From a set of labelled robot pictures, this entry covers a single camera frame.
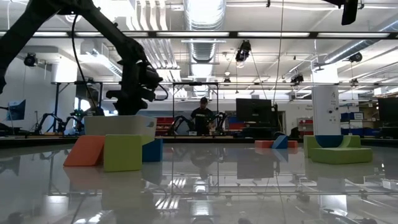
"white box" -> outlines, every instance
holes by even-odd
[[[87,135],[145,134],[155,137],[157,119],[148,116],[86,116],[84,120]]]

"green curved foam block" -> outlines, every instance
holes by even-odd
[[[360,136],[344,136],[343,142],[339,147],[361,147]]]
[[[304,155],[311,158],[311,152],[314,148],[321,148],[315,136],[304,136]]]
[[[371,162],[372,149],[368,148],[315,148],[311,151],[311,160],[326,164],[354,164]]]

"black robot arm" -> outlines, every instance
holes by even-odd
[[[144,48],[126,37],[95,7],[92,0],[30,0],[25,12],[0,39],[0,94],[6,81],[7,68],[40,26],[56,14],[78,14],[104,35],[116,48],[123,66],[121,90],[109,91],[106,97],[115,97],[114,104],[120,115],[136,114],[147,108],[142,98],[155,99],[154,91],[162,78],[148,62]]]
[[[187,123],[189,131],[195,131],[195,124],[188,118],[181,115],[176,116],[172,125],[170,125],[169,135],[174,135],[183,122]]]
[[[216,125],[215,129],[216,129],[216,131],[223,132],[223,125],[224,125],[226,117],[227,117],[226,113],[219,112],[218,114],[215,114],[215,115],[211,116],[207,120],[207,124],[212,123],[215,119],[218,118],[217,125]]]
[[[40,123],[39,123],[39,124],[37,125],[37,127],[35,128],[34,134],[37,134],[37,135],[40,135],[40,134],[41,134],[44,121],[47,119],[48,116],[53,117],[53,118],[58,122],[58,126],[62,126],[63,121],[62,121],[61,118],[55,116],[53,113],[45,113],[45,114],[43,114],[42,120],[40,121]]]

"green foam block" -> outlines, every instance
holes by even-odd
[[[105,172],[134,171],[142,167],[142,145],[153,141],[144,135],[107,135],[104,147]]]
[[[341,148],[344,147],[361,147],[361,137],[360,136],[344,136],[343,142],[340,144]]]
[[[304,136],[304,155],[307,158],[311,158],[312,149],[321,148],[318,144],[315,136]]]
[[[367,148],[315,148],[311,152],[311,159],[326,164],[354,164],[371,162],[373,152]]]

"white column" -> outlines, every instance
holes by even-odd
[[[335,65],[312,72],[314,83],[338,83]],[[339,135],[340,112],[337,86],[315,86],[312,88],[313,122],[315,135]]]

